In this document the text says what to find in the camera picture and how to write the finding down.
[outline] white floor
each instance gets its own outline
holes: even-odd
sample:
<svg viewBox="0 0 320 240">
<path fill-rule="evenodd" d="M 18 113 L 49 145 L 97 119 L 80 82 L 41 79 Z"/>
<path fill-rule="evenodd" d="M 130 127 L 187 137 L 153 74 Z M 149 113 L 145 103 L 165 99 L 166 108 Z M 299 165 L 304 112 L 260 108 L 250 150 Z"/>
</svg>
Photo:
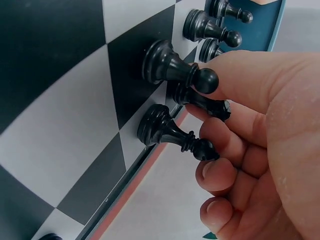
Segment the white floor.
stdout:
<svg viewBox="0 0 320 240">
<path fill-rule="evenodd" d="M 188 115 L 180 127 L 198 135 L 201 124 Z M 100 240 L 203 240 L 199 209 L 210 195 L 196 182 L 197 165 L 168 144 Z"/>
</svg>

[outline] chess piece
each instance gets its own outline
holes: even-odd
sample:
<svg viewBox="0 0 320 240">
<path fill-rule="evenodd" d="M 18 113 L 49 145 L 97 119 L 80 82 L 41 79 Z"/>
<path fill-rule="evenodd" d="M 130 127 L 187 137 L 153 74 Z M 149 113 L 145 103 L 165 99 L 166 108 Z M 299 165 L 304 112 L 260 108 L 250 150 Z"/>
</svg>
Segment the chess piece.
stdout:
<svg viewBox="0 0 320 240">
<path fill-rule="evenodd" d="M 193 131 L 182 131 L 170 116 L 169 108 L 162 104 L 154 104 L 146 111 L 137 137 L 148 147 L 160 143 L 177 144 L 181 146 L 181 152 L 190 151 L 200 161 L 220 157 L 209 140 L 196 138 Z"/>
<path fill-rule="evenodd" d="M 227 100 L 212 100 L 201 96 L 191 87 L 177 84 L 172 94 L 173 100 L 180 105 L 193 104 L 205 110 L 211 117 L 221 121 L 227 120 L 231 115 L 230 104 Z"/>
<path fill-rule="evenodd" d="M 216 40 L 208 38 L 204 41 L 201 47 L 199 61 L 207 63 L 215 57 L 224 53 L 225 52 L 219 47 Z"/>
<path fill-rule="evenodd" d="M 224 41 L 229 47 L 236 48 L 242 43 L 241 34 L 228 31 L 226 27 L 219 27 L 205 11 L 193 9 L 189 12 L 183 26 L 183 36 L 190 41 L 214 38 Z"/>
<path fill-rule="evenodd" d="M 232 6 L 229 0 L 212 0 L 209 14 L 217 19 L 231 16 L 245 24 L 251 23 L 254 19 L 251 12 Z"/>
<path fill-rule="evenodd" d="M 199 69 L 197 63 L 185 63 L 167 40 L 157 40 L 148 49 L 142 63 L 142 77 L 153 84 L 163 80 L 181 81 L 186 87 L 194 86 L 203 94 L 213 93 L 219 84 L 213 70 Z"/>
<path fill-rule="evenodd" d="M 58 235 L 56 235 L 55 233 L 49 233 L 41 237 L 39 240 L 63 240 L 63 239 Z"/>
</svg>

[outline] checkered board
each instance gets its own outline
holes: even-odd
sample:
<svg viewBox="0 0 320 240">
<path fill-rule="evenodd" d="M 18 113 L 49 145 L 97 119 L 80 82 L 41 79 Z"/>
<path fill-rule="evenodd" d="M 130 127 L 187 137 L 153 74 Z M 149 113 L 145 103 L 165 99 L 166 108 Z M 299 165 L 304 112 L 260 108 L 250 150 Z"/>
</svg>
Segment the checkered board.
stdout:
<svg viewBox="0 0 320 240">
<path fill-rule="evenodd" d="M 137 139 L 166 82 L 140 77 L 143 49 L 170 40 L 187 63 L 191 9 L 210 0 L 0 1 L 0 239 L 84 240 L 147 152 Z"/>
</svg>

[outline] skin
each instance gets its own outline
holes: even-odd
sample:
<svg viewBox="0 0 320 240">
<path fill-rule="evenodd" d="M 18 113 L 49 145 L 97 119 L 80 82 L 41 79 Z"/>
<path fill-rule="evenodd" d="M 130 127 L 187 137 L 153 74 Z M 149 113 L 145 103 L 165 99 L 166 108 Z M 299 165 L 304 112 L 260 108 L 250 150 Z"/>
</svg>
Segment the skin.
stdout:
<svg viewBox="0 0 320 240">
<path fill-rule="evenodd" d="M 202 222 L 219 240 L 318 240 L 320 54 L 237 50 L 200 67 L 220 79 L 205 96 L 232 101 L 225 123 L 186 106 L 221 156 L 196 169 L 212 194 Z"/>
</svg>

